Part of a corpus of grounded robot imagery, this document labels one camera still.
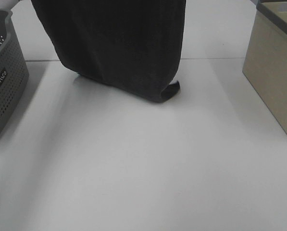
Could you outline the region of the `grey perforated plastic basket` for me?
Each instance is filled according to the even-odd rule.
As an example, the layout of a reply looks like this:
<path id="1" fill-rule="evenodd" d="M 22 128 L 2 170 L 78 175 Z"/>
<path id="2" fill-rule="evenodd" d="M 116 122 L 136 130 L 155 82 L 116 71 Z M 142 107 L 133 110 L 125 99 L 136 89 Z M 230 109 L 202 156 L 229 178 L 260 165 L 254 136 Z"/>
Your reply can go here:
<path id="1" fill-rule="evenodd" d="M 0 134 L 21 99 L 29 78 L 12 23 L 12 11 L 0 9 Z"/>

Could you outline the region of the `beige fabric storage box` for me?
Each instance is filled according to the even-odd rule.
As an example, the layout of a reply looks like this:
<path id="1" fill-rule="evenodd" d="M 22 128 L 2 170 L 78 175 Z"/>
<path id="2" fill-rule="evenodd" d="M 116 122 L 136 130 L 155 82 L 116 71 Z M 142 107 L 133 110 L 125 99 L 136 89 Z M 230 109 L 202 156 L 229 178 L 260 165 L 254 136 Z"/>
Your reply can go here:
<path id="1" fill-rule="evenodd" d="M 287 134 L 287 0 L 260 0 L 243 74 Z"/>

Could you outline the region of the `dark navy towel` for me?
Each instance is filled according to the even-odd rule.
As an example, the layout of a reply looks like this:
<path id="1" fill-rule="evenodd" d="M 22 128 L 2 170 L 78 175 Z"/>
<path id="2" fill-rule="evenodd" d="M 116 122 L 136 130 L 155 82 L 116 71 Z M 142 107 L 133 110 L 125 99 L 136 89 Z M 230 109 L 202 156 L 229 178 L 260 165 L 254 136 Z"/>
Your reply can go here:
<path id="1" fill-rule="evenodd" d="M 180 89 L 184 0 L 34 0 L 68 69 L 162 103 Z"/>

